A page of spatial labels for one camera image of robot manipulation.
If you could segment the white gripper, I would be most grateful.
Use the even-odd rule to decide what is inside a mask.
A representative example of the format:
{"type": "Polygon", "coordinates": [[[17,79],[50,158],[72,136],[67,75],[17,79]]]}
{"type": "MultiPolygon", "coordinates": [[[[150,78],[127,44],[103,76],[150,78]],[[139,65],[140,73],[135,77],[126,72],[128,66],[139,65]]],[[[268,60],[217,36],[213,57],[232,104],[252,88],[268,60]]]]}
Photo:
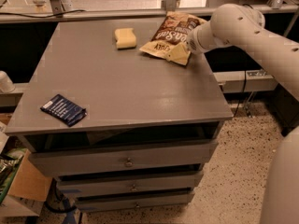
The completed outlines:
{"type": "Polygon", "coordinates": [[[165,54],[165,58],[169,62],[186,65],[191,53],[206,53],[224,47],[225,44],[213,35],[210,22],[207,21],[188,33],[187,46],[185,43],[178,43],[165,54]]]}

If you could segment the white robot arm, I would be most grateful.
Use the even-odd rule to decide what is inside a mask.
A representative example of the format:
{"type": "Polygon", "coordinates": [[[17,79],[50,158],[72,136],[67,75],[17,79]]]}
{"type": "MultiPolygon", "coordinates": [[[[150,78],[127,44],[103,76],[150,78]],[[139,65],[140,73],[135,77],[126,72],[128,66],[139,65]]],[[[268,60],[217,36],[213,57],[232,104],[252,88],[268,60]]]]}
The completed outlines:
{"type": "MultiPolygon", "coordinates": [[[[216,8],[209,21],[192,29],[165,58],[180,63],[190,53],[230,46],[244,50],[299,100],[299,43],[266,30],[263,14],[250,7],[216,8]]],[[[270,165],[260,224],[299,224],[299,126],[278,145],[270,165]]]]}

